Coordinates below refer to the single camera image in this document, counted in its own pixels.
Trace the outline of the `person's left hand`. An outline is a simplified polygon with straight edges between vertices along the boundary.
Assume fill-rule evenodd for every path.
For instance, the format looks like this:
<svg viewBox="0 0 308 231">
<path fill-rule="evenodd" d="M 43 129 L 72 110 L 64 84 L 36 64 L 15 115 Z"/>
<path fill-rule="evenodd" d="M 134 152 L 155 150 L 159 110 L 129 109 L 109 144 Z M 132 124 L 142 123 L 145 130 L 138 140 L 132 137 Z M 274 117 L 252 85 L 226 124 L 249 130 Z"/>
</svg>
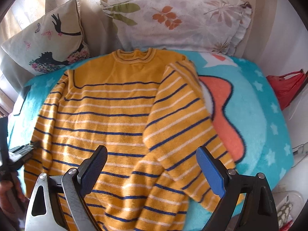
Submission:
<svg viewBox="0 0 308 231">
<path fill-rule="evenodd" d="M 20 181 L 17 177 L 14 182 L 1 181 L 1 210 L 12 221 L 25 219 L 29 199 L 23 194 Z"/>
</svg>

